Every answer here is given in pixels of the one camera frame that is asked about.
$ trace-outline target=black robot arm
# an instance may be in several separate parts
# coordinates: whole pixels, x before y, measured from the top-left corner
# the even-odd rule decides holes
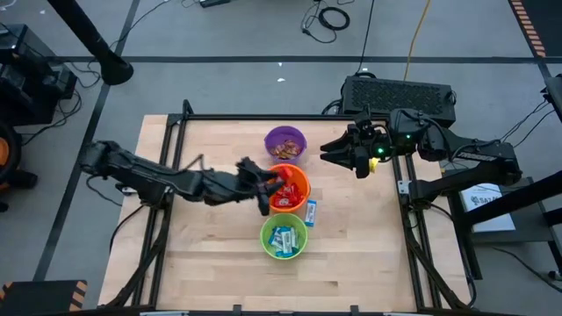
[[[413,204],[432,202],[439,194],[468,189],[479,183],[511,185],[521,179],[511,144],[458,137],[419,111],[397,109],[385,125],[373,125],[368,114],[360,114],[355,124],[338,140],[321,146],[321,159],[355,169],[357,178],[369,175],[370,158],[387,162],[393,156],[418,152],[423,160],[438,162],[456,158],[479,162],[474,169],[435,181],[418,180],[408,185]]]
[[[162,207],[167,193],[176,193],[191,202],[221,205],[257,197],[263,216],[269,215],[269,197],[283,182],[268,183],[277,173],[262,170],[248,157],[236,163],[238,174],[213,169],[174,170],[140,158],[113,141],[96,141],[88,145],[80,159],[83,172],[93,176],[115,178],[135,189],[145,205]]]

